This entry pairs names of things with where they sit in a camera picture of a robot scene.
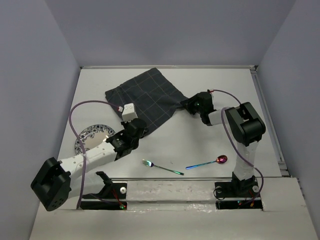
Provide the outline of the dark plaid cloth napkin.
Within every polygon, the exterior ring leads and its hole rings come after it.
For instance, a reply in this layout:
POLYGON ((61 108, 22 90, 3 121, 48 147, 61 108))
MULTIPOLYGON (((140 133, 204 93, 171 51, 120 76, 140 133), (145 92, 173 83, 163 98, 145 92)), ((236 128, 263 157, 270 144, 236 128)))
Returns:
POLYGON ((105 99, 122 107, 133 103, 138 118, 147 124, 146 135, 150 135, 182 108, 181 102, 188 98, 154 67, 106 91, 105 99))

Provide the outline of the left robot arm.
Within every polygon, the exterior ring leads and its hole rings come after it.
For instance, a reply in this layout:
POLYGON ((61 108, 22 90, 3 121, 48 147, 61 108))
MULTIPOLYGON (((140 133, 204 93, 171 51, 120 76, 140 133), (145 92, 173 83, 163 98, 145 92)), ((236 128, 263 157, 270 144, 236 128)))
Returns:
POLYGON ((44 161, 30 184, 31 189, 48 212, 58 209, 72 194, 91 194, 85 187, 85 174, 100 166, 117 161, 129 155, 139 146, 144 137, 147 123, 135 118, 122 122, 123 130, 108 137, 102 143, 85 153, 56 160, 44 161))

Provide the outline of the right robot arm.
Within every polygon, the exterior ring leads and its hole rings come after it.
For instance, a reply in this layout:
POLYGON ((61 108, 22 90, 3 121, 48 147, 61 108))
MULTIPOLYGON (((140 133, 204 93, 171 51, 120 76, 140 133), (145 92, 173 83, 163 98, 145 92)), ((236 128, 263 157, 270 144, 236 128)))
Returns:
POLYGON ((205 125, 222 125, 235 150, 236 163, 231 181, 215 183, 213 194, 216 199, 245 198, 247 203, 252 203, 260 196, 265 183, 263 180, 258 183, 255 172, 261 174, 261 171, 255 167, 254 161, 266 125, 250 102, 242 103, 237 97, 237 106, 215 109, 214 93, 214 89, 202 91, 180 104, 189 114, 199 114, 205 125))

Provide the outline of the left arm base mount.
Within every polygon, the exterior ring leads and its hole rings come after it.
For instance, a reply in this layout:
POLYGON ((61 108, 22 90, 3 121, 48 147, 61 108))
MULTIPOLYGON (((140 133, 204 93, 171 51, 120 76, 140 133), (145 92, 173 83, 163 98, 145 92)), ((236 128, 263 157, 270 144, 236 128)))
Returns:
POLYGON ((82 196, 79 208, 81 210, 124 211, 127 209, 128 183, 112 181, 103 171, 95 173, 103 182, 98 193, 90 192, 82 196))

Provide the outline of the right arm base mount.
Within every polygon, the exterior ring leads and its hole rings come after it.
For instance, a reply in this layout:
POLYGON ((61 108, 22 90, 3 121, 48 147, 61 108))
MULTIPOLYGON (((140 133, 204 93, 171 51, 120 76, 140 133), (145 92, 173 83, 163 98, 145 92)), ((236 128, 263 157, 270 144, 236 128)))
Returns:
POLYGON ((260 188, 255 176, 240 180, 232 173, 231 180, 214 183, 213 195, 218 210, 263 209, 260 188))

